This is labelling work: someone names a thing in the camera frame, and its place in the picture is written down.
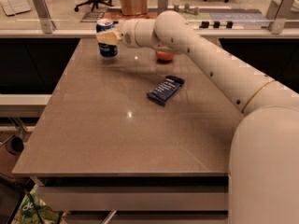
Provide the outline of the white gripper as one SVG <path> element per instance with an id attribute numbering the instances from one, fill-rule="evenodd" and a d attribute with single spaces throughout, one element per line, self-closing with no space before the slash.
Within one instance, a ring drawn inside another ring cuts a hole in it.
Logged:
<path id="1" fill-rule="evenodd" d="M 122 42 L 128 48 L 154 48 L 158 38 L 154 33 L 155 20 L 132 19 L 125 21 L 117 30 L 107 30 L 95 35 L 99 43 L 117 46 Z"/>

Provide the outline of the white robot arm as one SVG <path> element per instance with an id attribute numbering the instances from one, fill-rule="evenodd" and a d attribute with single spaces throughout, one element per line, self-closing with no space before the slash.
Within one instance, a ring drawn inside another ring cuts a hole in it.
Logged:
<path id="1" fill-rule="evenodd" d="M 198 35 L 175 11 L 132 19 L 99 42 L 186 54 L 244 114 L 229 160 L 229 224 L 299 224 L 299 96 Z"/>

